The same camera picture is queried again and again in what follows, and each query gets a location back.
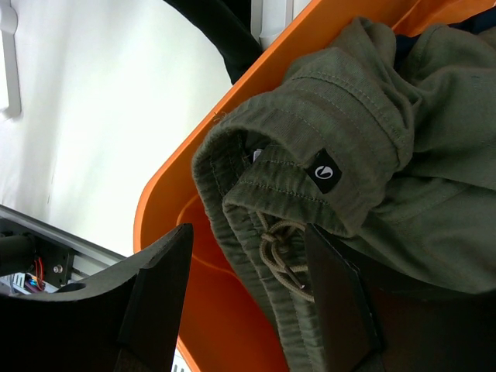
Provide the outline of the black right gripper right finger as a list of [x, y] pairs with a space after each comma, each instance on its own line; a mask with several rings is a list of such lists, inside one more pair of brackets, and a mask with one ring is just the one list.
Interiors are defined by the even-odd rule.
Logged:
[[419, 281], [317, 225], [305, 251], [329, 371], [493, 371], [495, 293]]

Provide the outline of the navy blue shorts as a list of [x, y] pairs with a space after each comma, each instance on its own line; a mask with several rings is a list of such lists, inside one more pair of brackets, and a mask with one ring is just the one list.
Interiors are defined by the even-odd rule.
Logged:
[[460, 22], [430, 26], [416, 36], [397, 35], [394, 69], [399, 72], [403, 65], [421, 67], [437, 60], [437, 53], [449, 60], [469, 50], [469, 42], [477, 43], [483, 32], [495, 29], [495, 7]]

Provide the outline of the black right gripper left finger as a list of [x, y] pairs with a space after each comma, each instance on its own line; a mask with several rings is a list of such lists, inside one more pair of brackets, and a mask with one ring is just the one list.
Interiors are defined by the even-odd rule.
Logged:
[[54, 293], [1, 298], [3, 371], [169, 371], [193, 247], [182, 224]]

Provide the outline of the olive green shorts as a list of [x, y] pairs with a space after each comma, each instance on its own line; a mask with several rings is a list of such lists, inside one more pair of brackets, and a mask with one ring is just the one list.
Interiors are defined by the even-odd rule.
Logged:
[[213, 235], [292, 371], [326, 368], [308, 224], [421, 281], [495, 287], [495, 29], [399, 72], [396, 36], [354, 19], [226, 115], [193, 159]]

